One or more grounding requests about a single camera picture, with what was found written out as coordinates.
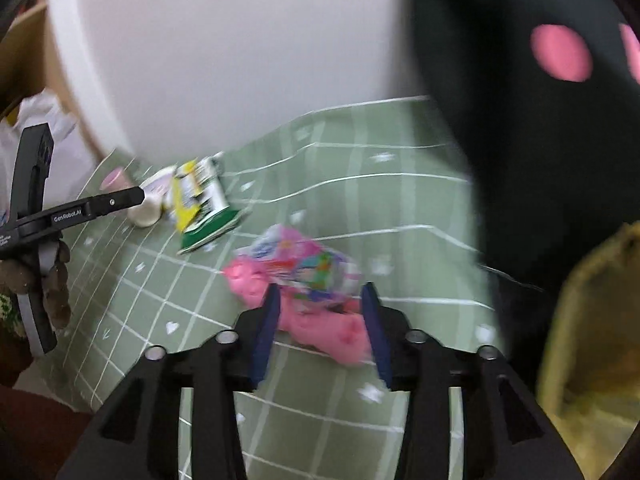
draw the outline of pink dot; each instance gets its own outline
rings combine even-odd
[[[581,83],[593,63],[581,36],[564,25],[539,25],[531,33],[531,50],[540,68],[551,77]]]
[[[633,29],[623,23],[620,23],[620,34],[622,35],[622,43],[625,45],[629,72],[640,83],[640,43],[638,43],[638,38],[636,38]]]

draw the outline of pink plush toy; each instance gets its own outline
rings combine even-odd
[[[223,274],[234,294],[240,296],[248,308],[257,308],[262,303],[268,277],[247,256],[238,256],[223,270]],[[296,300],[283,294],[280,298],[278,329],[289,332],[295,341],[309,345],[330,355],[344,365],[356,365],[371,355],[371,345],[364,318],[358,312],[357,300],[344,305],[344,314],[331,310],[302,312]]]

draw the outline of yellow bag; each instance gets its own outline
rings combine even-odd
[[[564,282],[538,402],[586,480],[613,462],[640,419],[640,222],[591,251]]]

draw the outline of brown stuffed toy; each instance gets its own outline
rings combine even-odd
[[[44,309],[56,329],[66,327],[71,316],[65,265],[69,258],[69,248],[60,242],[56,263],[42,280]],[[10,295],[26,294],[35,282],[34,273],[23,263],[0,262],[0,384],[4,386],[13,386],[20,372],[33,361],[20,313],[12,306]]]

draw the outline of white plastic bag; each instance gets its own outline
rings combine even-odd
[[[0,122],[0,222],[8,217],[15,156],[25,128],[48,123],[54,149],[49,177],[44,187],[43,208],[75,200],[96,168],[94,156],[82,138],[80,126],[71,114],[65,114],[57,96],[45,89],[20,103],[18,120],[10,126]]]

